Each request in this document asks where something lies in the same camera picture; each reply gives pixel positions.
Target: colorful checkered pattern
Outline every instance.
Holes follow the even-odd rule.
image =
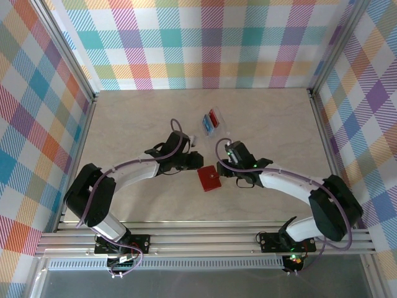
[[[29,0],[0,1],[0,297],[20,297],[89,101]]]
[[[314,75],[310,81],[309,84],[309,88],[313,88],[315,82],[318,79],[318,76],[321,72],[321,70],[323,70],[323,66],[324,64],[327,62],[328,59],[330,59],[331,56],[331,52],[334,49],[337,41],[342,37],[342,33],[343,33],[343,28],[345,27],[347,21],[349,20],[349,17],[351,15],[351,12],[354,8],[354,5],[357,3],[357,0],[350,0],[341,19],[339,20],[338,25],[336,26],[336,29],[334,31],[334,34],[332,35],[331,39],[328,42],[328,45],[325,49],[325,52],[323,54],[323,56],[321,57],[320,62],[318,63],[317,69],[314,72]]]
[[[306,88],[349,0],[62,3],[103,89]]]
[[[343,178],[397,297],[397,0],[372,0],[320,95]]]

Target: red card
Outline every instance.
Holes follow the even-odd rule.
[[[213,125],[215,128],[217,128],[218,125],[219,125],[219,121],[218,121],[218,118],[217,118],[216,115],[215,115],[215,111],[214,111],[213,109],[211,109],[211,111],[210,111],[210,113],[209,113],[208,115],[210,116],[212,125]]]
[[[212,189],[222,186],[219,180],[219,174],[214,166],[205,166],[204,168],[198,169],[197,173],[204,191],[211,191]]]

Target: metal bracket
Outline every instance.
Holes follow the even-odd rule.
[[[150,248],[150,235],[130,235],[128,237],[129,242],[132,243],[132,245],[136,245],[136,247],[140,248],[141,251],[144,254],[149,253],[149,248]],[[117,255],[114,252],[111,252],[108,248],[106,243],[106,240],[104,240],[102,237],[96,237],[95,239],[96,245],[94,249],[94,255],[96,256],[101,256],[101,255]]]
[[[316,243],[313,238],[296,243],[291,250],[280,243],[279,233],[260,233],[259,243],[263,253],[314,253]]]

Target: plaid wall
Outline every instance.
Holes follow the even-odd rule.
[[[343,178],[397,297],[397,0],[372,0],[320,95]]]
[[[23,291],[89,102],[28,1],[0,1],[0,297]]]
[[[327,47],[323,53],[323,56],[321,57],[320,62],[318,63],[318,66],[316,68],[316,71],[314,72],[313,77],[311,78],[310,84],[308,88],[313,88],[316,80],[318,79],[318,76],[323,69],[324,64],[327,62],[327,60],[331,56],[331,52],[334,49],[337,41],[341,38],[341,35],[343,33],[343,28],[346,25],[346,22],[349,20],[350,14],[352,13],[352,10],[354,8],[354,5],[357,3],[357,0],[350,0],[341,19],[339,20],[336,29],[329,40]]]
[[[354,0],[47,3],[101,89],[307,88]]]

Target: vent grille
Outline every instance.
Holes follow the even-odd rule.
[[[140,269],[272,269],[283,267],[282,257],[156,258],[144,259]]]
[[[105,269],[106,259],[54,258],[50,261],[50,270],[94,270]],[[146,258],[137,269],[280,269],[283,268],[281,256],[235,257],[235,258]]]
[[[53,258],[48,265],[50,270],[95,270],[105,268],[106,258]]]

